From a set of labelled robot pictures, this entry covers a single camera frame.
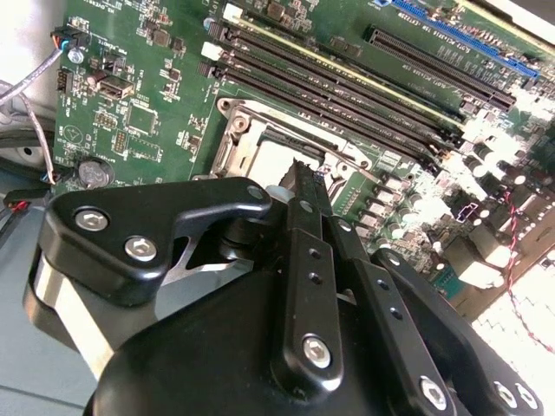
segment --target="cable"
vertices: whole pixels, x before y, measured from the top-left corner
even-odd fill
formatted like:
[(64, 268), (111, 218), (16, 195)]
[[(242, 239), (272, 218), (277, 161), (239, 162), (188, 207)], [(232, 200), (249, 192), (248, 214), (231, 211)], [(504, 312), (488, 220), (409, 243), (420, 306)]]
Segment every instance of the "cable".
[(543, 348), (545, 348), (545, 350), (549, 353), (555, 354), (555, 348), (553, 348), (551, 345), (546, 344), (545, 342), (543, 342), (541, 339), (538, 338), (537, 335), (535, 335), (531, 330), (530, 327), (528, 326), (528, 323), (525, 321), (524, 317), (522, 316), (522, 314), (519, 311), (519, 305), (517, 304), (517, 298), (516, 295), (514, 295), (513, 293), (513, 285), (514, 285), (514, 276), (513, 276), (513, 270), (514, 270), (514, 264), (516, 263), (516, 256), (514, 256), (514, 249), (517, 245), (517, 241), (518, 241), (518, 236), (517, 236), (517, 209), (513, 204), (513, 200), (512, 200), (512, 195), (510, 192), (506, 192), (505, 193), (505, 202), (509, 205), (509, 210), (511, 212), (511, 246), (509, 247), (509, 250), (511, 251), (511, 260), (509, 261), (509, 264), (506, 267), (506, 284), (507, 284), (507, 293), (509, 294), (509, 298), (511, 299), (511, 303), (513, 304), (513, 311), (514, 314), (517, 316), (517, 318), (519, 319), (520, 323), (522, 324), (522, 326), (524, 327), (524, 329), (526, 330), (526, 332), (528, 333), (528, 336), (535, 342), (537, 342), (539, 345), (541, 345)]
[[(0, 81), (0, 86), (9, 88), (11, 87), (11, 84), (6, 81)], [(42, 130), (41, 123), (36, 118), (36, 114), (33, 111), (27, 95), (19, 93), (19, 97), (23, 101), (23, 105), (25, 106), (25, 108), (27, 108), (27, 114), (29, 116), (31, 124), (33, 125), (33, 128), (35, 129), (36, 137), (41, 144), (42, 152), (44, 153), (44, 162), (46, 164), (46, 172), (49, 175), (50, 184), (55, 185), (56, 181), (54, 180), (54, 163), (52, 161), (52, 156), (50, 155), (49, 143), (46, 140), (46, 136), (44, 135), (44, 130)]]
[(6, 101), (11, 100), (16, 95), (19, 95), (25, 90), (30, 84), (32, 84), (39, 76), (42, 75), (44, 71), (50, 68), (57, 59), (63, 54), (63, 50), (55, 49), (52, 53), (41, 63), (33, 72), (27, 75), (25, 78), (20, 80), (16, 85), (10, 86), (10, 89), (0, 95), (0, 106), (6, 103)]

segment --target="gray cable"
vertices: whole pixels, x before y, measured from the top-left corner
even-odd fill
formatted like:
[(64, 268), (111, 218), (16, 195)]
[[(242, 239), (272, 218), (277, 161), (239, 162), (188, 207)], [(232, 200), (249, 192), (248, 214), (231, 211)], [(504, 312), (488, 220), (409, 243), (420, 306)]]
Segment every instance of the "gray cable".
[[(0, 81), (1, 87), (11, 88), (12, 85), (6, 81)], [(49, 175), (50, 184), (55, 185), (56, 181), (54, 180), (54, 162), (52, 161), (52, 156), (50, 155), (49, 143), (46, 140), (46, 136), (44, 135), (44, 130), (42, 130), (41, 123), (36, 118), (36, 114), (31, 107), (31, 103), (27, 95), (23, 93), (19, 93), (19, 98), (23, 101), (23, 105), (27, 108), (27, 115), (29, 116), (29, 120), (33, 125), (33, 128), (36, 132), (36, 137), (38, 141), (41, 143), (42, 152), (44, 153), (44, 163), (46, 164), (46, 172)]]
[(20, 80), (16, 85), (12, 86), (8, 91), (0, 95), (0, 106), (5, 104), (8, 100), (14, 98), (16, 95), (19, 95), (25, 90), (25, 88), (35, 82), (35, 80), (41, 76), (44, 71), (50, 68), (57, 61), (61, 54), (63, 54), (63, 50), (55, 49), (33, 72)]

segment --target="integrated circuit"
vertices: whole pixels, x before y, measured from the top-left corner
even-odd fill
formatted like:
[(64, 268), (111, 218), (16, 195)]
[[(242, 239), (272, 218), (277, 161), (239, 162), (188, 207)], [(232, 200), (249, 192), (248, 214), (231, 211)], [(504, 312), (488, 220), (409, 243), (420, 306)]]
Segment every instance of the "integrated circuit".
[(153, 30), (153, 43), (158, 46), (167, 48), (170, 44), (172, 37), (169, 33), (162, 29)]
[(129, 108), (128, 112), (127, 127), (149, 136), (153, 134), (154, 126), (158, 119), (155, 111), (133, 105)]

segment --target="red and black wire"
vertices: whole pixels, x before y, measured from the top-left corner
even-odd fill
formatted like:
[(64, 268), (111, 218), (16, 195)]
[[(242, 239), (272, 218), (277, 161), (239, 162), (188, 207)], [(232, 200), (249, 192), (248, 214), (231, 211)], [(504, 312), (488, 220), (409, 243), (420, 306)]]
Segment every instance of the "red and black wire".
[(528, 323), (524, 319), (524, 316), (520, 313), (519, 310), (519, 302), (517, 300), (516, 295), (513, 292), (514, 286), (514, 266), (516, 264), (516, 256), (514, 255), (514, 250), (516, 249), (516, 245), (518, 242), (518, 235), (517, 235), (517, 227), (518, 227), (518, 211), (513, 204), (512, 195), (510, 192), (505, 193), (505, 202), (509, 206), (509, 211), (511, 213), (511, 245), (509, 250), (511, 251), (511, 260), (506, 268), (506, 285), (507, 285), (507, 293), (509, 298), (511, 299), (511, 303), (513, 304), (513, 311), (516, 317), (519, 319), (520, 323), (526, 330), (528, 336), (539, 345), (541, 345), (545, 350), (549, 353), (555, 354), (555, 349), (553, 346), (543, 342), (528, 326)]

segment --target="connector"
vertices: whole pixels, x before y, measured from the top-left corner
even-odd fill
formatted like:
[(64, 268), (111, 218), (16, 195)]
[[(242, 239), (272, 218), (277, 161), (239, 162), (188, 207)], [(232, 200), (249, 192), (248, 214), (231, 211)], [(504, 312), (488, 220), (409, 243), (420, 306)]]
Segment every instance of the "connector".
[(92, 39), (89, 33), (81, 32), (69, 26), (55, 28), (50, 35), (60, 39), (60, 44), (64, 45), (66, 50), (72, 48), (85, 48), (90, 44)]

